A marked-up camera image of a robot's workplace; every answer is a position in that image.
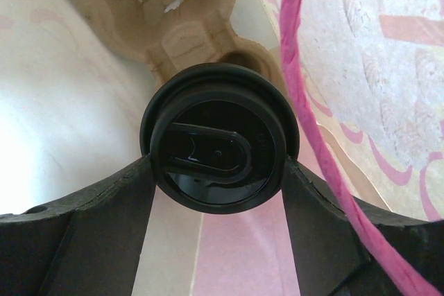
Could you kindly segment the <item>black plastic cup lid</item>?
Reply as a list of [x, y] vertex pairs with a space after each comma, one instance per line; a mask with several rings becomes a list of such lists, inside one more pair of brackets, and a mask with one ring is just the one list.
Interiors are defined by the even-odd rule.
[[207, 214], [260, 206], [281, 187], [300, 151], [295, 114], [257, 72], [228, 63], [182, 70], [155, 93], [139, 131], [161, 190]]

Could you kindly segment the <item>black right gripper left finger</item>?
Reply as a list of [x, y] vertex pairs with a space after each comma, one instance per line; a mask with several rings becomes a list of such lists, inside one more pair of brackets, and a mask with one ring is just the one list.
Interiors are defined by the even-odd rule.
[[22, 214], [1, 216], [2, 295], [130, 295], [155, 183], [142, 157]]

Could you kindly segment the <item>brown pulp cup carrier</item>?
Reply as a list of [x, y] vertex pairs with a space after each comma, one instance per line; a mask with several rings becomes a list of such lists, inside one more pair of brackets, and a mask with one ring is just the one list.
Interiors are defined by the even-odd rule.
[[159, 84], [195, 64], [227, 62], [284, 81], [262, 0], [70, 0], [111, 51], [147, 64]]

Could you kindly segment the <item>kraft paper cakes bag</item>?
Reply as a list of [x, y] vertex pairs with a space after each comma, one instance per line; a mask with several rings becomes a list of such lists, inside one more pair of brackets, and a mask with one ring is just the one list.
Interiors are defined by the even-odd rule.
[[[304, 0], [307, 95], [353, 194], [443, 218], [443, 0]], [[20, 214], [140, 155], [156, 88], [69, 0], [1, 0], [1, 212]], [[281, 195], [211, 216], [155, 194], [134, 295], [297, 295]]]

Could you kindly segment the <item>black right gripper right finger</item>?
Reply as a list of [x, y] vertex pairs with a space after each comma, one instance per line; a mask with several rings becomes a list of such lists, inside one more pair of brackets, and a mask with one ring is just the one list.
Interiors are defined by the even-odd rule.
[[[399, 295], [359, 240], [326, 181], [288, 157], [282, 198], [301, 295]], [[443, 221], [425, 222], [357, 204], [386, 240], [443, 291]]]

